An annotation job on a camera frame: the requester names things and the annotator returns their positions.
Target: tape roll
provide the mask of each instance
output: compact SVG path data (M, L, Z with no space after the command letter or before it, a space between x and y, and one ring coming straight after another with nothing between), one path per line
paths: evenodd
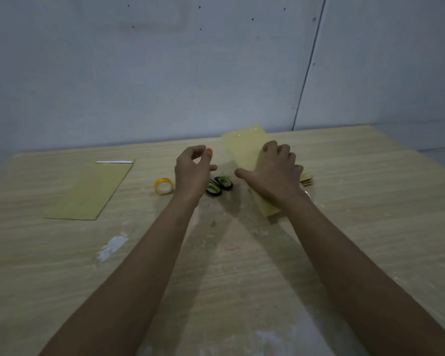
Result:
M159 195L167 195L173 191L173 182L169 178L159 178L154 184L155 192Z

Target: forearm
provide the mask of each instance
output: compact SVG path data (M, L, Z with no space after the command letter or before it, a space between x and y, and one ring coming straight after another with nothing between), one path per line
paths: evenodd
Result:
M307 197L282 208L334 304L372 354L445 355L445 330Z
M133 355L158 308L194 202L173 198L131 253L41 355Z

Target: table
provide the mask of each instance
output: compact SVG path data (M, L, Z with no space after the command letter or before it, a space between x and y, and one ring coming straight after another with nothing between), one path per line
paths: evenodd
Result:
M289 143L317 206L445 327L445 168L370 126L273 134ZM35 355L119 265L171 196L176 157L220 138L15 155L0 177L0 355ZM135 165L96 221L43 212L98 159ZM362 355L287 219L265 219L247 186L204 196L140 355ZM113 236L129 241L107 261Z

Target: left hand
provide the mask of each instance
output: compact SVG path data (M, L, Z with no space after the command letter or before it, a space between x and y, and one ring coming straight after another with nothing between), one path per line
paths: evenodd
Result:
M177 158L175 166L175 197L181 197L198 204L211 179L210 172L216 170L211 165L213 155L207 151L205 145L190 146ZM201 157L196 164L193 160Z

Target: hand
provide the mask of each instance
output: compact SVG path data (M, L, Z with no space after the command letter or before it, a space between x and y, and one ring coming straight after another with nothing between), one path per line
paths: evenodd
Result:
M248 171L238 168L234 174L246 181L258 194L278 205L302 194L300 174L303 166L295 165L296 156L290 152L290 146L277 146L276 141L269 141L262 150L265 152L265 159L260 169Z
M213 152L205 145L190 146L178 156L175 166L175 197L189 200L196 207L209 185L210 172L218 168L210 165L212 156ZM193 160L198 157L201 160L196 164Z

